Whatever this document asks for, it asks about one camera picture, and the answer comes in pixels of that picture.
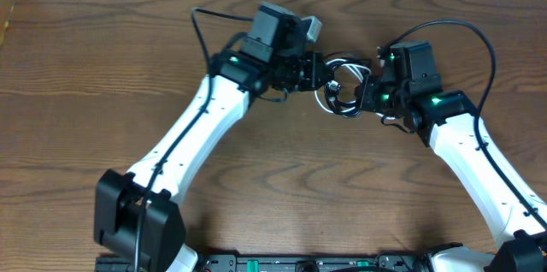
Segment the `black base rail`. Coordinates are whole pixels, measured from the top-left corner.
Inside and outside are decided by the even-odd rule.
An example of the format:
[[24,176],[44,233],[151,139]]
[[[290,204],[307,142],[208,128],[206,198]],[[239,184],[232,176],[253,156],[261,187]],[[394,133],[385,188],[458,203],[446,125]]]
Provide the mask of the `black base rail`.
[[233,254],[201,255],[194,272],[298,272],[339,271],[358,267],[368,271],[418,271],[430,269],[426,259],[403,252],[382,252],[365,257],[274,257],[237,256]]

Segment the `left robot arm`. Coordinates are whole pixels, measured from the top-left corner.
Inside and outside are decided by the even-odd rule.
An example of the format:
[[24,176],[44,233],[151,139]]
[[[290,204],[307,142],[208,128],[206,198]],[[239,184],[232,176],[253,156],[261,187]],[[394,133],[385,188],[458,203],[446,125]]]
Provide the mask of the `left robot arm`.
[[322,24],[261,3],[250,30],[216,54],[195,97],[159,143],[124,174],[107,170],[95,191],[94,240],[128,261],[131,271],[191,271],[198,255],[185,243],[180,214],[197,171],[256,99],[273,88],[316,91],[333,72],[309,47]]

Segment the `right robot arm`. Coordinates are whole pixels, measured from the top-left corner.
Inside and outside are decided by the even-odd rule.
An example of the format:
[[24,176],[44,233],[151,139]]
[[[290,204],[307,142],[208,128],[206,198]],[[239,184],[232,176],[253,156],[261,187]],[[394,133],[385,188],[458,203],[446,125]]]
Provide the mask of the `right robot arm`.
[[382,74],[356,88],[359,109],[402,119],[454,172],[495,240],[493,254],[450,244],[429,251],[429,271],[544,271],[546,203],[521,178],[461,91],[446,92],[427,41],[378,49]]

